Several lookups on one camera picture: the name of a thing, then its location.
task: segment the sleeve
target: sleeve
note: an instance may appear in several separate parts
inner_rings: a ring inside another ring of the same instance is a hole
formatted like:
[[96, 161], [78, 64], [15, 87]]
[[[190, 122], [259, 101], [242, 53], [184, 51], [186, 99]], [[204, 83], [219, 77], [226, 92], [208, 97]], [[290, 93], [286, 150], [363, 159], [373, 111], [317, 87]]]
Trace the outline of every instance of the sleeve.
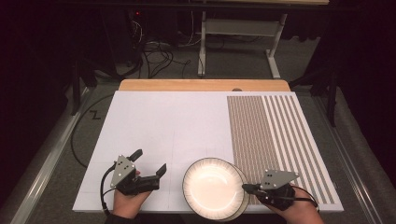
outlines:
[[140, 224], [139, 219], [118, 217], [113, 214], [108, 215], [105, 224]]

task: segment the striped pattern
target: striped pattern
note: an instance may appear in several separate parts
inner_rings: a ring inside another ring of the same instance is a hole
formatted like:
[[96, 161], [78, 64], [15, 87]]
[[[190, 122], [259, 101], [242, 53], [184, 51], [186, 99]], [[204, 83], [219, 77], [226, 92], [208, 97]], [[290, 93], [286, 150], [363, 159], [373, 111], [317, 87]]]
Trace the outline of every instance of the striped pattern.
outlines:
[[[334, 203], [327, 170], [295, 95], [228, 96], [227, 101], [234, 163], [249, 183], [260, 183], [265, 169], [293, 171], [300, 174], [293, 183], [318, 203]], [[260, 203], [251, 199], [251, 204]]]

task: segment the white metal frame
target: white metal frame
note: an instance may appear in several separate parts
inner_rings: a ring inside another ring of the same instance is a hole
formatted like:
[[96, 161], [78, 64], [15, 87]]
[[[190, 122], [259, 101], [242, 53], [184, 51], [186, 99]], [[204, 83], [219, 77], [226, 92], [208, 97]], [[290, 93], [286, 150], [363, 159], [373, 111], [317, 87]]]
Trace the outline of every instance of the white metal frame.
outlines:
[[282, 14], [279, 21], [238, 21], [207, 19], [206, 12], [202, 13], [201, 47], [199, 51], [198, 76], [205, 75], [206, 66], [206, 34], [218, 35], [260, 35], [272, 36], [273, 44], [266, 50], [266, 57], [270, 65], [273, 78], [280, 78], [275, 61], [275, 52], [285, 26], [287, 14]]

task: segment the dark background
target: dark background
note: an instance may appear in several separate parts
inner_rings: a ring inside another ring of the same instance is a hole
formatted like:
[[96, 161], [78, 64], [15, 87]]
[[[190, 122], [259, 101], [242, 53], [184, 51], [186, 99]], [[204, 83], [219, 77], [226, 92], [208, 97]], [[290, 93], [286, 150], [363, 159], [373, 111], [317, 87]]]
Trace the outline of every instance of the dark background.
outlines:
[[[393, 23], [396, 16], [385, 0], [365, 3], [368, 7], [353, 16], [290, 14], [282, 37], [297, 35], [305, 41], [322, 36], [308, 73], [333, 60], [332, 57], [342, 55], [338, 86], [371, 149], [395, 185], [396, 27]], [[331, 1], [331, 4], [346, 3]], [[171, 44], [177, 43], [177, 29], [189, 35], [189, 13], [144, 13], [151, 35]], [[110, 18], [107, 27], [103, 26], [104, 15]], [[133, 51], [119, 48], [131, 45], [125, 37], [128, 36], [125, 27], [120, 28], [123, 32], [118, 36], [122, 41], [112, 42], [111, 38], [117, 37], [106, 36], [106, 29], [120, 24], [126, 25], [114, 17], [114, 13], [98, 8], [66, 9], [51, 2], [37, 5], [28, 0], [1, 3], [0, 178], [2, 183], [7, 182], [1, 187], [1, 204], [64, 112], [67, 104], [64, 91], [71, 83], [74, 60], [82, 55], [112, 71], [116, 62], [134, 62]]]

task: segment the wooden edge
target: wooden edge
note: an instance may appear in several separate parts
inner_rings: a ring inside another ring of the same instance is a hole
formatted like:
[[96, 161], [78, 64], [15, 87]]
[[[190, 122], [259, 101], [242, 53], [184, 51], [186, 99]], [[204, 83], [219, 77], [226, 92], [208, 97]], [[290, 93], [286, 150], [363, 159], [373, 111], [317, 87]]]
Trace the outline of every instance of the wooden edge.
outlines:
[[125, 79], [119, 91], [290, 91], [280, 79]]

